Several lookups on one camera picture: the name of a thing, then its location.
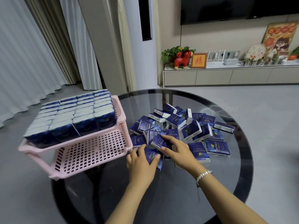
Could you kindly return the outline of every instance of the silver bracelet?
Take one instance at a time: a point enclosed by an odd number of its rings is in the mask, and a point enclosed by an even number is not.
[[[206,172],[200,174],[200,175],[198,176],[197,180],[196,180],[196,185],[197,185],[197,187],[200,187],[200,186],[199,186],[199,181],[202,179],[202,177],[204,177],[204,176],[207,175],[207,174],[211,174],[211,173],[212,173],[211,170],[207,170]]]

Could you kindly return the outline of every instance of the red toy horse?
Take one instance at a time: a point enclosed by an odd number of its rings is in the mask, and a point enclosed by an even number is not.
[[[183,69],[186,69],[188,64],[189,64],[189,58],[193,55],[193,52],[191,51],[186,51],[183,53],[182,57],[182,52],[178,52],[176,54],[176,59],[174,60],[174,69],[178,70],[178,66],[180,64],[183,64]]]

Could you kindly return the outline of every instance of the floor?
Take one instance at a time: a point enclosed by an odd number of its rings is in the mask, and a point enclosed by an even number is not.
[[[246,204],[268,223],[299,219],[299,86],[178,87],[216,103],[241,126],[254,160],[252,189]],[[63,86],[43,102],[72,96],[79,85]],[[50,179],[17,151],[39,105],[18,113],[0,128],[0,222],[65,223],[53,200]],[[52,154],[44,158],[51,161]]]

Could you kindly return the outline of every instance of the black table edge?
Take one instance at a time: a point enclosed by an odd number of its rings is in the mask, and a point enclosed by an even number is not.
[[[118,96],[118,98],[119,100],[122,100],[133,96],[152,94],[152,93],[169,94],[170,96],[178,95],[181,97],[186,97],[198,101],[215,112],[219,113],[221,111],[221,117],[226,123],[230,123],[230,124],[235,123],[236,125],[238,125],[237,122],[218,105],[198,95],[180,91],[180,90],[170,90],[170,89],[137,90],[137,91],[121,94]],[[246,139],[246,143],[244,144],[243,142],[243,144],[241,144],[241,142],[237,140],[238,147],[240,150],[240,156],[241,156],[241,168],[240,168],[239,180],[234,190],[234,195],[237,198],[239,198],[242,202],[245,203],[249,196],[250,189],[252,186],[253,159],[252,159],[252,152],[248,140],[240,126],[239,128],[240,128],[239,134]],[[61,215],[63,216],[63,218],[67,223],[89,223],[81,216],[81,214],[76,210],[76,208],[73,206],[72,202],[70,201],[65,188],[64,179],[60,179],[58,181],[51,180],[51,186],[52,186],[52,193],[54,196],[54,201],[56,203],[56,206],[58,207],[58,210],[60,211]],[[97,221],[103,220],[102,217],[98,217],[98,216],[99,213],[97,213],[96,215]],[[208,220],[205,224],[212,224],[212,223],[221,223],[217,215],[215,215],[213,218]]]

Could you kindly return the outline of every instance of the wall-mounted tv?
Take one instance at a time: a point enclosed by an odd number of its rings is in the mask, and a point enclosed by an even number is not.
[[[181,0],[181,25],[299,13],[298,0]]]

